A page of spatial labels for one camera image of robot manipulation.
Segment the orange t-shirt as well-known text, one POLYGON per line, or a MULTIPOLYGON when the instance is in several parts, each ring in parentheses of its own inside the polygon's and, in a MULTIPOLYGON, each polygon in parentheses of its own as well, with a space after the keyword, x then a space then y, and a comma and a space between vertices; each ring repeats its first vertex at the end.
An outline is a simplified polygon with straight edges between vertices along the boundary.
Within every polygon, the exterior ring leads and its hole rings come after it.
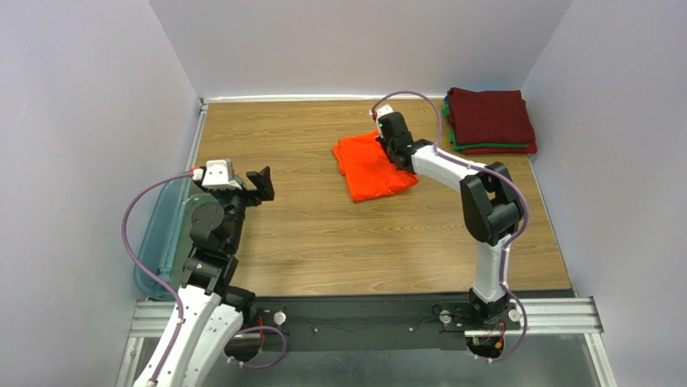
POLYGON ((399 194, 418 184, 413 174, 391 163, 377 142, 377 131, 342 138, 331 150, 353 202, 399 194))

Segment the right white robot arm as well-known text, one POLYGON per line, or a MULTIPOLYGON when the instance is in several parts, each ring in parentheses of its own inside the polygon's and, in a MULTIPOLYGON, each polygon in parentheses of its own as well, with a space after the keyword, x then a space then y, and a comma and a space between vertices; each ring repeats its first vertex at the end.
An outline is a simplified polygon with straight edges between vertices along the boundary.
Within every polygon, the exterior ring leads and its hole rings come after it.
POLYGON ((475 327, 495 322, 510 299, 506 292, 510 245, 525 218, 507 167, 472 163, 415 140, 402 114, 385 105, 373 113, 377 142, 402 171, 429 177, 460 195, 464 225, 477 244, 476 274, 468 292, 468 316, 475 327))

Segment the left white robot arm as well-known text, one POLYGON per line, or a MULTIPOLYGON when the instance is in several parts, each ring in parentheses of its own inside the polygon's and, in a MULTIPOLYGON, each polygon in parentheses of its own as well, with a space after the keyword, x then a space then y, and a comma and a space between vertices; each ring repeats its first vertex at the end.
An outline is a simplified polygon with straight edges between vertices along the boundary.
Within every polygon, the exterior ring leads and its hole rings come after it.
POLYGON ((198 205, 190 217, 191 251, 178 289, 146 268, 127 238, 129 214, 141 199, 137 194, 123 216, 122 240, 127 253, 147 276, 173 296, 173 312, 135 386, 197 386, 205 379, 224 345, 256 314, 254 293, 231 285, 239 261, 242 231, 249 207, 275 198, 270 167, 250 171, 246 179, 234 174, 229 160, 212 160, 179 173, 172 181, 189 179, 212 199, 198 205))

